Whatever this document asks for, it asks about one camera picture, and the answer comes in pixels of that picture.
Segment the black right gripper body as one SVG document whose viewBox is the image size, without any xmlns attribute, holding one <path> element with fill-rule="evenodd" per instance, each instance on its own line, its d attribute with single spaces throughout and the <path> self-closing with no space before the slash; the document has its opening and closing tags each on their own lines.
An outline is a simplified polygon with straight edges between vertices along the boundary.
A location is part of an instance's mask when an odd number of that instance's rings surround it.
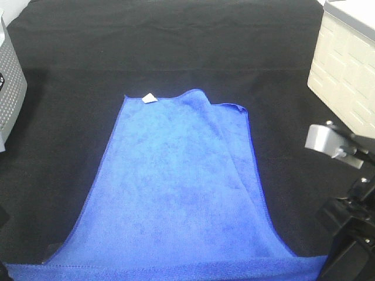
<svg viewBox="0 0 375 281">
<path fill-rule="evenodd" d="M 339 134 L 359 146 L 355 156 L 374 165 L 373 138 Z M 318 280 L 374 280 L 374 178 L 359 178 L 346 197 L 329 198 L 317 216 L 333 236 Z"/>
</svg>

